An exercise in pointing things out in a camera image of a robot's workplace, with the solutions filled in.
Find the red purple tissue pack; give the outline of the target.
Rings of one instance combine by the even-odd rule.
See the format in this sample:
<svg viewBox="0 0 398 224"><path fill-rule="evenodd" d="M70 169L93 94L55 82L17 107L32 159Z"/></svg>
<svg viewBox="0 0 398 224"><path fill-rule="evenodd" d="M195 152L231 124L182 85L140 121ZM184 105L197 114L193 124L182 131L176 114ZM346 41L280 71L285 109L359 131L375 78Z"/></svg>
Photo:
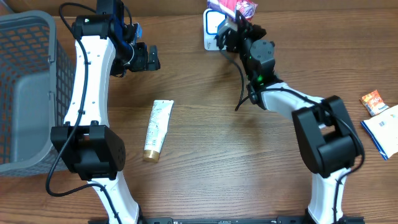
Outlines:
<svg viewBox="0 0 398 224"><path fill-rule="evenodd" d="M207 0L207 7L226 14L235 19L236 12L239 11L242 16L250 21L255 14L258 4L251 0Z"/></svg>

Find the white tube gold cap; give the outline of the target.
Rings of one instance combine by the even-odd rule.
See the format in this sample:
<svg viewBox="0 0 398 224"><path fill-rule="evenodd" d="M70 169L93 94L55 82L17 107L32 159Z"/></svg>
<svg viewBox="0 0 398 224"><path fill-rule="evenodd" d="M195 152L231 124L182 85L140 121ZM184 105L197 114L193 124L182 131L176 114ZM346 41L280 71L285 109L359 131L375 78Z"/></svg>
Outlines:
<svg viewBox="0 0 398 224"><path fill-rule="evenodd" d="M155 100L144 144L143 160L158 162L168 131L174 100Z"/></svg>

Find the orange white sticker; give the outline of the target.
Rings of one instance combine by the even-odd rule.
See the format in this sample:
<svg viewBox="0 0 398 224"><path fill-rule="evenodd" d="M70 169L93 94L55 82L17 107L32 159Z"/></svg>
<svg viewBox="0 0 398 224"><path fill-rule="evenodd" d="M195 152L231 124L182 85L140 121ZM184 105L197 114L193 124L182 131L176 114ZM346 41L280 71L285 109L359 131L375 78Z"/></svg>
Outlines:
<svg viewBox="0 0 398 224"><path fill-rule="evenodd" d="M360 100L371 116L376 116L389 109L389 106L385 104L378 90L374 90L362 96Z"/></svg>

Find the orange cream snack bag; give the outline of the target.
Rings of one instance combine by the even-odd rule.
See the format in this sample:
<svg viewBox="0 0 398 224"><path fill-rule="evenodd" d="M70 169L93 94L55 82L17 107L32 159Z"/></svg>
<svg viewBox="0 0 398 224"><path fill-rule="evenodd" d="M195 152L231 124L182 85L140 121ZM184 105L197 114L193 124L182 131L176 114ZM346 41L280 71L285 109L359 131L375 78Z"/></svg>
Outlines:
<svg viewBox="0 0 398 224"><path fill-rule="evenodd" d="M361 122L384 160L397 153L397 106Z"/></svg>

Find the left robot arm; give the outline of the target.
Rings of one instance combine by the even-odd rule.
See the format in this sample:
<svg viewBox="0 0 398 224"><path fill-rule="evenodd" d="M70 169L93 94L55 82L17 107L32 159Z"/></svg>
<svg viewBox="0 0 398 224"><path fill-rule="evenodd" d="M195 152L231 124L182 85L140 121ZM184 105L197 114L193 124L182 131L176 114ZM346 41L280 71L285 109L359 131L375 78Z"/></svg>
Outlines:
<svg viewBox="0 0 398 224"><path fill-rule="evenodd" d="M157 47L141 41L140 25L124 21L130 16L122 1L98 1L68 25L76 48L72 98L63 124L50 132L57 162L96 191L108 223L145 222L124 178L124 142L108 121L110 78L160 68Z"/></svg>

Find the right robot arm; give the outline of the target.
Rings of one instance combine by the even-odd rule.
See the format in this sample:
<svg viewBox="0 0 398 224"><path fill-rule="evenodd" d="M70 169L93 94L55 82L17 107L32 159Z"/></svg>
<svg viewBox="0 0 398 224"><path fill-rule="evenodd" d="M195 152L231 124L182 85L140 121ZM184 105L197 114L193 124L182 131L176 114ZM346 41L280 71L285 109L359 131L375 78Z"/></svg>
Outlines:
<svg viewBox="0 0 398 224"><path fill-rule="evenodd" d="M312 173L312 196L302 223L364 223L342 211L346 179L364 164L365 151L343 100L310 96L294 90L276 73L273 41L266 30L239 11L226 17L215 36L220 52L239 55L242 89L239 103L258 107L292 120L301 158Z"/></svg>

